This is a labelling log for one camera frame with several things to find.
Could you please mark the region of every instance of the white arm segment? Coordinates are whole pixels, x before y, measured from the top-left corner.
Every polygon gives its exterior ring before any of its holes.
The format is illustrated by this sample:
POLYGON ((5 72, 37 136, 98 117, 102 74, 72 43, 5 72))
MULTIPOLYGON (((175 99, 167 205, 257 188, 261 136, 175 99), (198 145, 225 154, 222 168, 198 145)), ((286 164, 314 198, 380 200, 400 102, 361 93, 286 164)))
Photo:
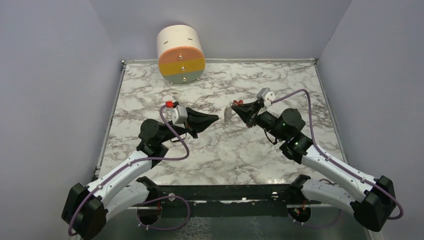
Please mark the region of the white arm segment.
POLYGON ((301 191, 308 200, 320 201, 323 204, 329 204, 341 209, 346 213, 354 214, 350 203, 355 200, 341 187, 325 184, 315 179, 309 179, 303 184, 301 191))
POLYGON ((146 158, 147 155, 142 151, 134 151, 125 161, 115 167, 108 174, 102 176, 96 181, 90 182, 88 184, 88 190, 91 192, 95 187, 99 186, 103 180, 107 179, 109 176, 114 174, 118 169, 123 166, 127 166, 120 173, 115 175, 106 185, 101 189, 97 190, 94 193, 95 197, 101 196, 101 202, 104 206, 107 206, 109 202, 118 194, 125 186, 127 186, 131 181, 136 179, 141 174, 149 171, 152 168, 152 161, 139 161, 137 163, 129 165, 129 163, 136 159, 146 158))
POLYGON ((148 195, 149 191, 146 186, 140 182, 134 182, 124 187, 114 198, 112 198, 109 204, 104 207, 108 210, 106 221, 109 221, 109 219, 125 209, 144 202, 148 195))
MULTIPOLYGON (((361 176, 362 178, 365 178, 372 183, 375 183, 374 177, 371 175, 368 175, 366 173, 363 173, 361 171, 358 171, 357 169, 347 165, 343 161, 337 159, 336 157, 330 155, 326 150, 324 150, 322 147, 319 146, 319 148, 331 159, 334 161, 337 161, 339 164, 343 165, 345 168, 349 169, 350 171, 354 172, 355 174, 361 176)), ((323 156, 320 155, 320 153, 317 151, 314 145, 310 146, 307 150, 307 155, 302 157, 302 164, 318 171, 319 173, 326 176, 331 181, 338 184, 340 187, 345 189, 354 199, 352 201, 357 200, 358 202, 362 202, 365 198, 364 191, 370 191, 373 187, 371 185, 368 185, 366 183, 361 182, 361 180, 358 180, 348 174, 347 172, 343 171, 336 165, 332 164, 328 160, 326 160, 323 156)))

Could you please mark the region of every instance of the green stripe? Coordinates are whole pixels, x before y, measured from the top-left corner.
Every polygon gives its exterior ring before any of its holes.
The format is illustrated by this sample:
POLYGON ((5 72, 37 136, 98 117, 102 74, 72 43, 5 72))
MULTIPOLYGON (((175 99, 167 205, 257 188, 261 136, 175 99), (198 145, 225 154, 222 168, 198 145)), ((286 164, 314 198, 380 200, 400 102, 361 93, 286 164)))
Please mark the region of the green stripe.
POLYGON ((174 84, 185 84, 192 82, 199 78, 203 73, 203 70, 200 71, 191 71, 187 73, 180 73, 174 75, 163 76, 164 79, 168 80, 170 83, 174 84))

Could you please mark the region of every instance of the metal frame edge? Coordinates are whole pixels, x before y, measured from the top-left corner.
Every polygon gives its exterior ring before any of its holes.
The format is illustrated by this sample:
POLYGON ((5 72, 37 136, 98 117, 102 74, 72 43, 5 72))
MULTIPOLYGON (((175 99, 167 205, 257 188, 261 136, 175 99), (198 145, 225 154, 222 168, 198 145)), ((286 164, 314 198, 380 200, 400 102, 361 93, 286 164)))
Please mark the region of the metal frame edge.
POLYGON ((103 138, 103 143, 101 145, 100 155, 99 155, 99 158, 97 160, 97 165, 96 165, 94 176, 93 176, 94 180, 96 180, 99 177, 99 174, 100 174, 100 168, 102 167, 103 157, 104 157, 105 151, 106 151, 106 144, 108 143, 108 136, 109 136, 109 133, 111 131, 112 119, 114 118, 115 109, 117 107, 118 98, 119 98, 119 94, 120 94, 120 91, 121 91, 122 81, 124 80, 125 69, 127 68, 125 61, 122 61, 122 63, 123 63, 123 65, 122 65, 122 70, 121 70, 119 81, 118 81, 118 88, 116 90, 115 98, 113 100, 113 105, 112 105, 112 109, 110 111, 108 124, 107 124, 107 127, 106 127, 106 132, 104 133, 104 138, 103 138))
MULTIPOLYGON (((206 58, 206 63, 315 63, 315 58, 206 58)), ((157 59, 146 59, 146 60, 124 60, 123 64, 156 64, 157 59)))
POLYGON ((340 146, 340 151, 341 151, 341 155, 343 157, 343 161, 345 163, 348 163, 348 159, 346 158, 346 154, 345 154, 345 151, 343 149, 342 139, 340 137, 341 134, 340 134, 339 124, 337 122, 337 118, 334 115, 333 109, 331 107, 331 103, 330 103, 329 98, 327 96, 326 89, 324 88, 323 81, 321 80, 321 76, 320 76, 320 72, 318 71, 317 63, 318 63, 318 59, 315 59, 314 62, 313 62, 313 66, 315 67, 316 76, 318 77, 318 82, 319 82, 319 85, 321 86, 322 94, 324 95, 324 100, 325 100, 325 102, 327 103, 327 106, 328 106, 328 112, 330 113, 332 125, 334 127, 335 136, 337 137, 338 145, 340 146))

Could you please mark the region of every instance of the orange stripe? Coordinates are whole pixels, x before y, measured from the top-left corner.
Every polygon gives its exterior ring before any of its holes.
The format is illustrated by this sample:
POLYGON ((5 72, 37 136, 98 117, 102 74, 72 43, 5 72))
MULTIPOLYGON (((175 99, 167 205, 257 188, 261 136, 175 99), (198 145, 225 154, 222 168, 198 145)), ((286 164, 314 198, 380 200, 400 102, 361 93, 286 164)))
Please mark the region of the orange stripe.
POLYGON ((159 71, 163 76, 203 71, 204 69, 204 58, 159 64, 159 71))
POLYGON ((202 51, 192 46, 178 46, 164 51, 158 60, 159 64, 169 64, 194 59, 204 59, 202 51))

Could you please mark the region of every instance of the yellow stripe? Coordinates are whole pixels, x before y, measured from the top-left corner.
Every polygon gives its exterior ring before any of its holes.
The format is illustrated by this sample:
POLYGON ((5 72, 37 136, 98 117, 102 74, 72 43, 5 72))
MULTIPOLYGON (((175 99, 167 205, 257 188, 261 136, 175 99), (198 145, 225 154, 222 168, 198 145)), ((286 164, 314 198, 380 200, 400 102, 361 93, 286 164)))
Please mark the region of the yellow stripe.
POLYGON ((159 71, 163 76, 202 71, 204 69, 204 58, 159 64, 159 71))

